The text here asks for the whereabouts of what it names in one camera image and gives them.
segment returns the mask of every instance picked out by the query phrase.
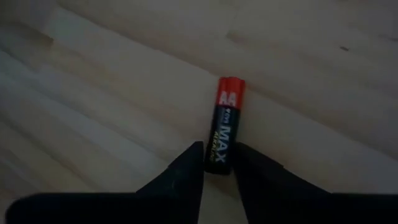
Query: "light wood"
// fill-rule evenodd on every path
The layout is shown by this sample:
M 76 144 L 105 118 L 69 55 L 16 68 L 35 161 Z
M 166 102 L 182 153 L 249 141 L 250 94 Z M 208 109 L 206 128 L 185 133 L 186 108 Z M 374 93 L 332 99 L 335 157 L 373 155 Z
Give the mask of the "light wood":
M 395 2 L 16 2 L 0 24 L 3 207 L 139 189 L 206 141 L 230 75 L 248 83 L 239 141 L 331 192 L 398 193 Z M 245 222 L 234 179 L 207 175 L 200 223 Z

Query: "battery label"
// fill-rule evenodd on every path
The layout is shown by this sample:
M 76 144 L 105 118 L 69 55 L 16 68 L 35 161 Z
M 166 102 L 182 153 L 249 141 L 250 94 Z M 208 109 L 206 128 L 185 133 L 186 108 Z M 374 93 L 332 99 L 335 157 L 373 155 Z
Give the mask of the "battery label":
M 224 175 L 231 172 L 229 154 L 236 139 L 244 87 L 244 81 L 238 78 L 220 78 L 210 139 L 206 148 L 207 172 Z

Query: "battery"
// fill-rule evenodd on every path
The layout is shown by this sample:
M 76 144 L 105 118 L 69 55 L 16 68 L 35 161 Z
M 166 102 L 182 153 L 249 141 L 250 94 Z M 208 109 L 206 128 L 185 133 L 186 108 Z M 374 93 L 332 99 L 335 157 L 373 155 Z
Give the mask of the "battery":
M 218 82 L 216 105 L 206 147 L 205 171 L 212 174 L 231 173 L 233 150 L 243 102 L 245 81 L 236 77 L 221 77 Z

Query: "wooden surface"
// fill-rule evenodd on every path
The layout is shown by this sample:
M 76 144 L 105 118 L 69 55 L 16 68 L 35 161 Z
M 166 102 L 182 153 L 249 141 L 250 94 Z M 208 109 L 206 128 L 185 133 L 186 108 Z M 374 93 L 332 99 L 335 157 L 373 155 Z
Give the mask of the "wooden surface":
M 331 192 L 398 193 L 395 1 L 1 3 L 0 209 L 131 192 L 208 138 L 217 80 L 247 81 L 238 140 Z M 246 223 L 206 176 L 200 223 Z

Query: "red battery cap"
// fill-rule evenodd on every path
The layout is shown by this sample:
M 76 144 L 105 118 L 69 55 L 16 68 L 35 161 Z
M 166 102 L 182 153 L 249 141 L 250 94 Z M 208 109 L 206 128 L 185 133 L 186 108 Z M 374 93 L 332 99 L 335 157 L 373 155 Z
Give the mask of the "red battery cap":
M 240 110 L 245 87 L 244 80 L 240 78 L 221 77 L 218 80 L 216 104 L 220 106 L 232 106 Z

